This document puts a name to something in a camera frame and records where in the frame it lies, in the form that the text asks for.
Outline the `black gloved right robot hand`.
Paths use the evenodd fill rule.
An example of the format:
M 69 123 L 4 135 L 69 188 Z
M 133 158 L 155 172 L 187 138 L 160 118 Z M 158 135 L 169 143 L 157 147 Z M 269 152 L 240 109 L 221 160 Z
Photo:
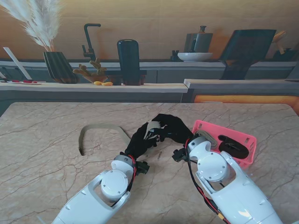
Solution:
M 154 134 L 159 136 L 161 142 L 165 138 L 170 138 L 176 143 L 185 144 L 194 136 L 179 117 L 170 114 L 158 114 L 152 121 L 159 122 L 162 127 L 154 129 Z

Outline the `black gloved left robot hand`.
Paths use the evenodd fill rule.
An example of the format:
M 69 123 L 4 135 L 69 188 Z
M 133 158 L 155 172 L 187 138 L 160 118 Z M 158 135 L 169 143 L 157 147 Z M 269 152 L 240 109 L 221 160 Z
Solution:
M 149 148 L 156 147 L 158 138 L 144 139 L 148 122 L 143 124 L 132 136 L 131 141 L 124 154 L 131 155 L 135 160 L 143 155 Z

